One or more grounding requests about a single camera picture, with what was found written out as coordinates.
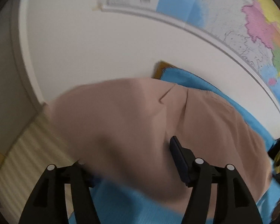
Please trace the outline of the pink beige coat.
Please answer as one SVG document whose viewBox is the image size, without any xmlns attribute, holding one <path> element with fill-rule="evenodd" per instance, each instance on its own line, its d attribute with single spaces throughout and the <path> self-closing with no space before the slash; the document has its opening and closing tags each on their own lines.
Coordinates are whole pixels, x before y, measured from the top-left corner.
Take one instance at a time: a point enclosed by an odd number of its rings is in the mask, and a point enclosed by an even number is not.
<svg viewBox="0 0 280 224">
<path fill-rule="evenodd" d="M 259 200 L 271 183 L 264 140 L 224 98 L 152 78 L 81 85 L 47 106 L 70 155 L 100 177 L 184 214 L 192 190 L 169 150 L 181 145 L 211 165 L 233 164 Z"/>
</svg>

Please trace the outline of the blue bed sheet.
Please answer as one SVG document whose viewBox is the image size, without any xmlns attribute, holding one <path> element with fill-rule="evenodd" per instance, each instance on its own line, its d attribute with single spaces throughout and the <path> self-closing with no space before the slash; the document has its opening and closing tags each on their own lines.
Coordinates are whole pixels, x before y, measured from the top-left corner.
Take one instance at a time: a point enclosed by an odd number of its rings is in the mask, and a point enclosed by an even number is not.
<svg viewBox="0 0 280 224">
<path fill-rule="evenodd" d="M 227 100 L 263 138 L 267 150 L 272 150 L 273 155 L 280 150 L 280 140 L 274 140 L 247 110 L 207 81 L 177 68 L 166 68 L 161 80 L 219 95 Z M 99 178 L 95 183 L 96 186 L 90 193 L 101 223 L 181 223 L 183 218 L 181 214 L 162 207 L 135 190 Z"/>
</svg>

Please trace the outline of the wooden bed frame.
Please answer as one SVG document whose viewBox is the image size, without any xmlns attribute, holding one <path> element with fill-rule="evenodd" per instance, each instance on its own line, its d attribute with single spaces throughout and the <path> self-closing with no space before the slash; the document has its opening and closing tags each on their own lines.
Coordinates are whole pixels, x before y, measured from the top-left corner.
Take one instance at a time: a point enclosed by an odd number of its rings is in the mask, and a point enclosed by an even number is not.
<svg viewBox="0 0 280 224">
<path fill-rule="evenodd" d="M 167 68 L 176 68 L 174 65 L 171 65 L 170 63 L 167 63 L 165 61 L 159 61 L 155 64 L 154 72 L 153 72 L 153 79 L 160 79 L 163 75 L 163 72 Z"/>
</svg>

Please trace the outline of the colourful wall map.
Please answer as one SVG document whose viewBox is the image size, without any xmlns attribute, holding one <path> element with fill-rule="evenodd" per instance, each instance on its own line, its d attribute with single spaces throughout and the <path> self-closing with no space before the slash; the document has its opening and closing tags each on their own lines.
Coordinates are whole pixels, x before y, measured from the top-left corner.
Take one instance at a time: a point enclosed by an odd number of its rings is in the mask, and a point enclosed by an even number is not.
<svg viewBox="0 0 280 224">
<path fill-rule="evenodd" d="M 105 11 L 202 31 L 259 75 L 280 107 L 280 10 L 273 0 L 97 0 Z"/>
</svg>

